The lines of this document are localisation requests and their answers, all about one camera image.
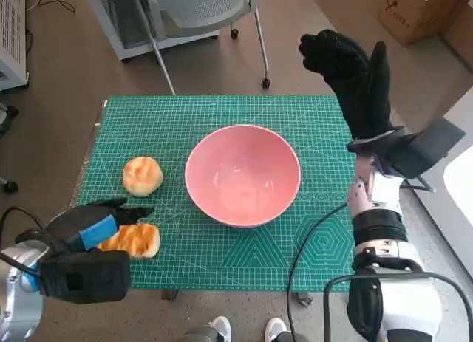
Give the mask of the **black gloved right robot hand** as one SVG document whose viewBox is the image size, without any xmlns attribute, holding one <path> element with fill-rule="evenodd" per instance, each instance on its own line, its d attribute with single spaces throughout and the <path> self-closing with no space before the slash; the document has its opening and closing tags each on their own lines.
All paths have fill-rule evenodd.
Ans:
<svg viewBox="0 0 473 342">
<path fill-rule="evenodd" d="M 323 77 L 335 93 L 353 139 L 392 131 L 387 46 L 377 41 L 371 54 L 346 35 L 322 30 L 304 34 L 299 51 L 305 69 Z"/>
</svg>

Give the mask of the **bare left robot hand blue tape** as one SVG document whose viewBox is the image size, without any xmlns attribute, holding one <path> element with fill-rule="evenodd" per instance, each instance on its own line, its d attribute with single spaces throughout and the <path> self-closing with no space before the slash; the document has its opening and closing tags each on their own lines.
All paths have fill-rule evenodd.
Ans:
<svg viewBox="0 0 473 342">
<path fill-rule="evenodd" d="M 115 235 L 124 225 L 147 217 L 152 207 L 130 207 L 126 197 L 101 199 L 75 206 L 56 216 L 47 232 L 72 252 L 86 252 Z"/>
</svg>

